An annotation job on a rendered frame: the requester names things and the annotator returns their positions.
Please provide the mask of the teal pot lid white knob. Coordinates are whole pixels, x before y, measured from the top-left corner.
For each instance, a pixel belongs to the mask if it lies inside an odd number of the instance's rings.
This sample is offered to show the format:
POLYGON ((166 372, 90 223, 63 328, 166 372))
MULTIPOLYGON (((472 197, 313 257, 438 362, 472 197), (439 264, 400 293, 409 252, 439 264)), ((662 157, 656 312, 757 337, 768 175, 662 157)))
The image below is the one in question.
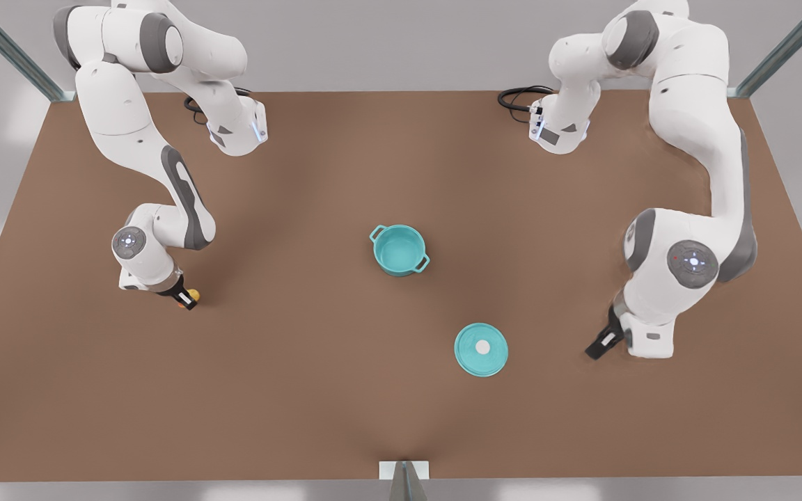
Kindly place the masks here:
POLYGON ((469 324, 456 335, 454 355, 458 365, 470 375, 490 377, 499 373, 508 361, 508 343, 494 326, 469 324))

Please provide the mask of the silver frame post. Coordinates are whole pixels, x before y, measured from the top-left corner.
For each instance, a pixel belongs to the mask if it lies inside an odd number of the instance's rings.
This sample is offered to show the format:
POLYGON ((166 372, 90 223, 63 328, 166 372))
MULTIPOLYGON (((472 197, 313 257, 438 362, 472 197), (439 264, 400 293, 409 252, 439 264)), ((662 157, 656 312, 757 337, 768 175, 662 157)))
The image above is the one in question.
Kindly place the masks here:
POLYGON ((0 54, 31 82, 49 102, 73 102, 74 91, 63 90, 28 54, 0 27, 0 54))
POLYGON ((379 479, 391 479, 388 501, 427 501, 421 481, 429 478, 430 464, 427 461, 379 462, 379 479))
POLYGON ((802 19, 737 86, 728 88, 727 96, 732 99, 751 98, 800 48, 802 48, 802 19))

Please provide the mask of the teal cooking pot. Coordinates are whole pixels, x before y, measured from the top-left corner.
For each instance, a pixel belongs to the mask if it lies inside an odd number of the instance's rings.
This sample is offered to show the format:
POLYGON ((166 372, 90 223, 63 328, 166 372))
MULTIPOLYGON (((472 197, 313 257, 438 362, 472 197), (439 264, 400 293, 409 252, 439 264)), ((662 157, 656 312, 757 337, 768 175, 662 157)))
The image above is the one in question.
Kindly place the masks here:
POLYGON ((394 277, 422 273, 430 263, 423 236, 408 225, 377 225, 370 233, 375 259, 394 277))

